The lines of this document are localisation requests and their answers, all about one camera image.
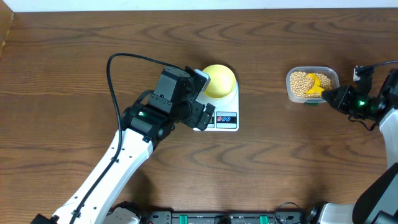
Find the yellow plastic measuring scoop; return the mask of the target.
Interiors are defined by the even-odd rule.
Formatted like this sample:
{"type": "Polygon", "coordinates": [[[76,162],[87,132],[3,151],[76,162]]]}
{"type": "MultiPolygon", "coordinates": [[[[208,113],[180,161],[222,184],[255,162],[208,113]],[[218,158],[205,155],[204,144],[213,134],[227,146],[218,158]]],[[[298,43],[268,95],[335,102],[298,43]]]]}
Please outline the yellow plastic measuring scoop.
{"type": "Polygon", "coordinates": [[[321,96],[322,92],[325,91],[321,87],[321,80],[314,73],[307,74],[306,78],[311,78],[313,81],[313,86],[308,91],[306,91],[306,94],[307,95],[317,94],[318,96],[321,96]]]}

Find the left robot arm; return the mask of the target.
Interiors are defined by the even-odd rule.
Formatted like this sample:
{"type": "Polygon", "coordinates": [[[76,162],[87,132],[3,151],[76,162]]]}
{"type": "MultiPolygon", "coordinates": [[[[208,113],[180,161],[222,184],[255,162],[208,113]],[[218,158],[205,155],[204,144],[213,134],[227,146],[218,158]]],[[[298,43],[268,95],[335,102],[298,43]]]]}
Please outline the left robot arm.
{"type": "Polygon", "coordinates": [[[127,181],[177,123],[206,129],[215,107],[197,98],[210,80],[201,70],[165,67],[155,90],[117,114],[115,137],[82,186],[50,218],[38,214],[33,223],[103,223],[127,181]]]}

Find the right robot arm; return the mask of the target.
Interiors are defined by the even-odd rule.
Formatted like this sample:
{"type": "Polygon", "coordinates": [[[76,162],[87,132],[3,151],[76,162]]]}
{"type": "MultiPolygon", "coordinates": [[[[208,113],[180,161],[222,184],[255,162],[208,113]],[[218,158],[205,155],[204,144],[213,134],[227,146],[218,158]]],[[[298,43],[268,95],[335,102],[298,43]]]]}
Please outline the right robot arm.
{"type": "Polygon", "coordinates": [[[387,170],[368,187],[354,204],[324,203],[313,221],[318,224],[363,223],[397,224],[397,70],[389,71],[377,96],[369,93],[375,65],[356,67],[356,86],[324,91],[322,98],[351,122],[373,122],[368,131],[379,128],[387,170]]]}

